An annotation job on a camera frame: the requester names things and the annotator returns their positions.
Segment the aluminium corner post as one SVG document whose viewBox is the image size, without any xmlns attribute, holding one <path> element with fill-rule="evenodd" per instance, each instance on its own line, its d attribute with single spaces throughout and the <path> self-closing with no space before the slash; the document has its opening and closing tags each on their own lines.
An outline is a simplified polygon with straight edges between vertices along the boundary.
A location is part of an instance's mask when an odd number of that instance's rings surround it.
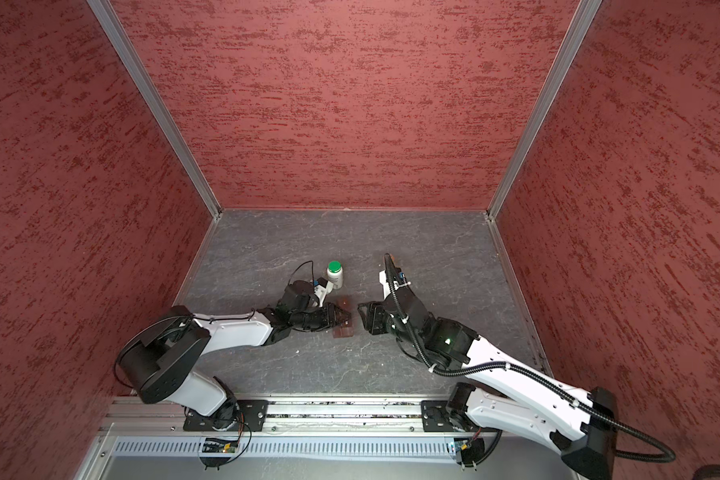
<svg viewBox="0 0 720 480">
<path fill-rule="evenodd" d="M 114 47 L 121 63 L 127 70 L 164 137 L 180 161 L 196 192 L 209 211 L 211 218 L 214 222 L 217 222 L 222 216 L 223 207 L 213 193 L 190 147 L 183 138 L 178 125 L 161 98 L 157 87 L 119 20 L 112 3 L 104 0 L 88 0 L 87 4 L 99 25 L 102 27 L 110 44 Z"/>
<path fill-rule="evenodd" d="M 487 209 L 489 222 L 496 222 L 526 158 L 539 134 L 579 49 L 602 5 L 601 0 L 581 0 L 573 14 L 554 61 L 524 127 L 507 169 Z"/>
</svg>

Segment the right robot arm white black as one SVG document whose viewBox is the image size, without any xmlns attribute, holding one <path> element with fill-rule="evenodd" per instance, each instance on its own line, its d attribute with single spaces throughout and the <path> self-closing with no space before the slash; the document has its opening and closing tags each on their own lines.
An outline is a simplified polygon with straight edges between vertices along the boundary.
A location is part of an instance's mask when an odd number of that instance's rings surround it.
<svg viewBox="0 0 720 480">
<path fill-rule="evenodd" d="M 573 387 L 530 368 L 475 330 L 434 316 L 408 287 L 358 312 L 370 334 L 391 334 L 423 352 L 432 372 L 460 378 L 447 407 L 459 427 L 506 430 L 559 454 L 586 479 L 612 478 L 617 431 L 605 420 L 616 416 L 617 403 L 610 391 Z"/>
</svg>

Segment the aluminium front rail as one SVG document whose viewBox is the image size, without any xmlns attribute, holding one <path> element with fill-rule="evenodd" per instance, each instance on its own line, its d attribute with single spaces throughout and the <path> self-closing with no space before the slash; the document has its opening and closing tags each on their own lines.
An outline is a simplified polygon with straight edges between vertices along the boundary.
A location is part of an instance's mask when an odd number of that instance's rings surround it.
<svg viewBox="0 0 720 480">
<path fill-rule="evenodd" d="M 263 428 L 265 436 L 341 435 L 370 436 L 470 434 L 425 432 L 420 402 L 447 400 L 441 397 L 411 396 L 251 396 L 246 400 L 267 400 L 269 407 Z M 580 438 L 590 417 L 566 402 L 554 402 L 549 410 L 537 412 L 511 399 L 476 392 L 473 399 L 456 401 L 466 406 L 467 417 L 479 427 L 492 427 L 534 441 L 547 441 L 554 432 L 567 439 Z M 135 397 L 118 397 L 110 405 L 98 429 L 99 434 L 237 436 L 238 432 L 186 432 L 186 409 L 161 402 L 145 405 Z"/>
</svg>

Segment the left aluminium corner post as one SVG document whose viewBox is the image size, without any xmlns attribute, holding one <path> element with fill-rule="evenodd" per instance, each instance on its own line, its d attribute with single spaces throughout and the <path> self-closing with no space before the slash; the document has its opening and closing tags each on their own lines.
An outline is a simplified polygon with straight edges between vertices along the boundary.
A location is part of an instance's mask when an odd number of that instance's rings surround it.
<svg viewBox="0 0 720 480">
<path fill-rule="evenodd" d="M 161 98 L 157 87 L 119 20 L 112 3 L 104 0 L 88 0 L 87 4 L 99 25 L 102 27 L 110 44 L 114 47 L 121 63 L 127 70 L 164 137 L 180 161 L 196 192 L 209 211 L 211 218 L 214 222 L 217 222 L 222 216 L 223 207 L 213 193 L 190 147 L 183 138 L 178 125 Z"/>
</svg>

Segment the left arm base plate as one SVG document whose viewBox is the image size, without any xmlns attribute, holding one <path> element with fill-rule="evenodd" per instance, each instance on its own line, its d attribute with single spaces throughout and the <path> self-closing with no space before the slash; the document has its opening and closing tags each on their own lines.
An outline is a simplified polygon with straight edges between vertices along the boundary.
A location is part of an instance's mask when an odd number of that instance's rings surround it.
<svg viewBox="0 0 720 480">
<path fill-rule="evenodd" d="M 260 432 L 266 419 L 267 400 L 227 400 L 214 413 L 203 416 L 192 409 L 185 411 L 183 430 L 186 432 L 240 432 L 245 427 Z"/>
</svg>

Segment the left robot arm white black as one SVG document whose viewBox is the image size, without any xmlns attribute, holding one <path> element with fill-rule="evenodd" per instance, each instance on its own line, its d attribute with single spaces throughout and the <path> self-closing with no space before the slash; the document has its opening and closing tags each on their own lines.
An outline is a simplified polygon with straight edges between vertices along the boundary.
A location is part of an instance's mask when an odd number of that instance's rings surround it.
<svg viewBox="0 0 720 480">
<path fill-rule="evenodd" d="M 248 313 L 206 315 L 185 306 L 130 339 L 118 353 L 116 379 L 134 390 L 145 404 L 169 401 L 186 409 L 215 431 L 226 431 L 242 420 L 232 390 L 203 374 L 199 359 L 220 350 L 263 347 L 296 331 L 319 333 L 351 320 L 351 313 L 326 297 L 333 284 L 323 278 L 289 283 L 275 306 Z"/>
</svg>

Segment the white pill bottle green cap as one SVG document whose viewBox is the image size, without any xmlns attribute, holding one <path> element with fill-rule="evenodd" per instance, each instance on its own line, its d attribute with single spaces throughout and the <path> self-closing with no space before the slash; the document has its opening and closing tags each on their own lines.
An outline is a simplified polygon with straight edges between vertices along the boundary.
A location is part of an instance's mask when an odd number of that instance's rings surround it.
<svg viewBox="0 0 720 480">
<path fill-rule="evenodd" d="M 334 285 L 334 289 L 341 289 L 344 283 L 343 265 L 338 260 L 328 263 L 326 269 L 327 279 Z"/>
</svg>

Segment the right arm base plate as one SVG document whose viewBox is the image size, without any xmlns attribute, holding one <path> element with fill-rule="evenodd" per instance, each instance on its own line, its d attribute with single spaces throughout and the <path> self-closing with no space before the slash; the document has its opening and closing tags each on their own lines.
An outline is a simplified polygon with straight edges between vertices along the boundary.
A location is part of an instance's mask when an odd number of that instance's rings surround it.
<svg viewBox="0 0 720 480">
<path fill-rule="evenodd" d="M 447 400 L 423 400 L 420 402 L 423 430 L 425 432 L 483 433 L 499 432 L 492 427 L 479 427 L 466 415 L 466 406 Z"/>
</svg>

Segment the brown weekly pill organizer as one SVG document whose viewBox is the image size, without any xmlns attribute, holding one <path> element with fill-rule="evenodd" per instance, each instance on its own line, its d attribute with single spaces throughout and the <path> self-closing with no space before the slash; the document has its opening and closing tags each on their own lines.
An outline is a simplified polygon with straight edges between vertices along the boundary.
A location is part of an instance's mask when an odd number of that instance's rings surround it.
<svg viewBox="0 0 720 480">
<path fill-rule="evenodd" d="M 336 305 L 337 323 L 332 329 L 334 338 L 350 338 L 355 333 L 355 323 L 358 318 L 356 304 L 350 295 L 341 295 L 333 300 Z"/>
</svg>

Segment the right aluminium corner post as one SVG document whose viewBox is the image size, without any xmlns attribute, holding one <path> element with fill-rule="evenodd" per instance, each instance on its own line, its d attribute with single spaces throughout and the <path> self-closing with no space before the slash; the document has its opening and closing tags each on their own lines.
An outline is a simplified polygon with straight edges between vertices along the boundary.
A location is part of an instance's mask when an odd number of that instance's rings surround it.
<svg viewBox="0 0 720 480">
<path fill-rule="evenodd" d="M 601 0 L 581 0 L 573 14 L 554 61 L 524 127 L 507 169 L 487 209 L 489 222 L 496 222 L 526 158 L 539 134 L 579 49 L 602 5 Z"/>
</svg>

